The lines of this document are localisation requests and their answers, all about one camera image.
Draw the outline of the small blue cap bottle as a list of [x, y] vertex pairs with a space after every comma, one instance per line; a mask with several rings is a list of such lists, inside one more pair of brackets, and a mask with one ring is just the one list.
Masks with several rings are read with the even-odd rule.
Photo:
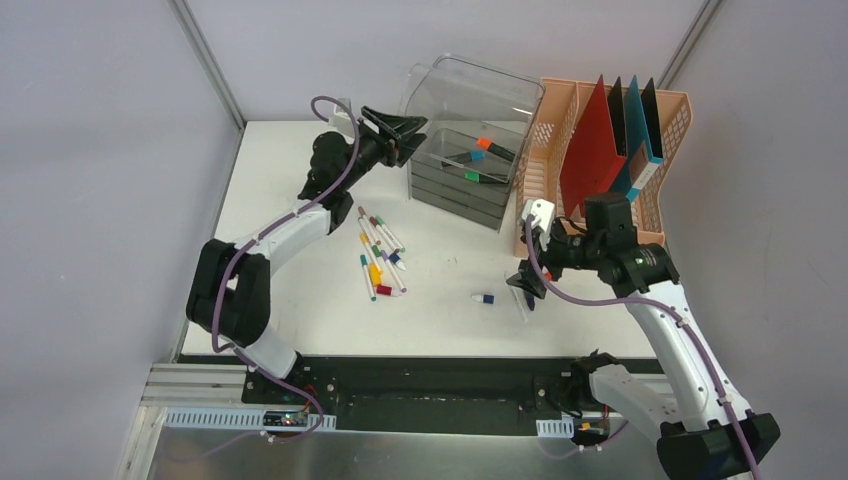
[[475, 294], [471, 296], [471, 299], [475, 302], [481, 304], [493, 304], [495, 301], [495, 297], [491, 294]]

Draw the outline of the blue black marker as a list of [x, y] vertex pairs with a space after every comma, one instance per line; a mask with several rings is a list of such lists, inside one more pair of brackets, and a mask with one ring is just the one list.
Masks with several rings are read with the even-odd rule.
[[466, 151], [459, 154], [449, 155], [442, 161], [443, 166], [456, 166], [467, 163], [481, 162], [485, 159], [486, 154], [480, 150]]

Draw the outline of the clear grey drawer box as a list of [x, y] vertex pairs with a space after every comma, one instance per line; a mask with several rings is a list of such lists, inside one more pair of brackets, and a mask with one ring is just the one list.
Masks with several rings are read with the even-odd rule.
[[[408, 73], [399, 112], [428, 119], [427, 135], [408, 167], [412, 199], [497, 230], [506, 215], [519, 159], [545, 88], [540, 79], [444, 54]], [[487, 138], [513, 150], [505, 161], [476, 145]], [[480, 150], [481, 162], [443, 166], [449, 155]], [[478, 184], [465, 173], [503, 175], [505, 184]]]

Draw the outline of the orange highlighter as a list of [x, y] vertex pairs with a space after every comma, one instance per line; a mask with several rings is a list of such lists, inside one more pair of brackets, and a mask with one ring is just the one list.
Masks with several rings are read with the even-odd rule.
[[476, 145], [505, 161], [513, 162], [516, 159], [516, 153], [513, 150], [503, 147], [487, 138], [478, 138], [476, 140]]

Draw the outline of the green highlighter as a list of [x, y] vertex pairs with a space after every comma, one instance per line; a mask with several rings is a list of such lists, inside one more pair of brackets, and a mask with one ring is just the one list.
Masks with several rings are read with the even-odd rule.
[[480, 173], [465, 173], [464, 178], [478, 184], [505, 184], [508, 178], [503, 175], [485, 175]]

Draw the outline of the red folder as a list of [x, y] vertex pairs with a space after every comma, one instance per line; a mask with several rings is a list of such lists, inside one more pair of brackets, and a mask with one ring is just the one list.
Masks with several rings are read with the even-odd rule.
[[610, 190], [627, 159], [622, 82], [607, 86], [600, 77], [580, 98], [577, 119], [560, 169], [563, 213], [585, 213], [584, 200]]

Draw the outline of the teal notebook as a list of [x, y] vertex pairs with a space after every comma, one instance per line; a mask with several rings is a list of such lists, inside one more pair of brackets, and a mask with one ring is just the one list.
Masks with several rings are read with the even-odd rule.
[[641, 87], [633, 76], [623, 99], [627, 158], [610, 191], [633, 204], [664, 160], [654, 80]]

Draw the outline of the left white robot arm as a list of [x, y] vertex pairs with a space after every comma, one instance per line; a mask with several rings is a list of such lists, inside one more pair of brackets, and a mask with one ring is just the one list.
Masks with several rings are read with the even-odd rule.
[[186, 317], [211, 335], [215, 351], [232, 349], [267, 372], [266, 389], [279, 403], [297, 402], [305, 378], [293, 370], [299, 352], [270, 324], [272, 277], [345, 221], [351, 187], [376, 165], [404, 166], [425, 141], [427, 122], [362, 107], [350, 135], [327, 131], [314, 139], [305, 183], [287, 213], [240, 240], [202, 246]]

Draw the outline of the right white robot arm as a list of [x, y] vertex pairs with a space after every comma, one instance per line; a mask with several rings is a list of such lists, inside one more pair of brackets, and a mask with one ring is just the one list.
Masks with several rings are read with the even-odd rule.
[[648, 339], [671, 388], [662, 396], [608, 353], [574, 361], [551, 401], [579, 416], [606, 406], [655, 446], [671, 479], [762, 475], [760, 464], [781, 431], [734, 386], [709, 347], [668, 251], [643, 243], [630, 202], [621, 194], [589, 196], [585, 222], [561, 217], [544, 199], [528, 200], [518, 217], [528, 255], [509, 284], [538, 298], [557, 292], [567, 270], [595, 272]]

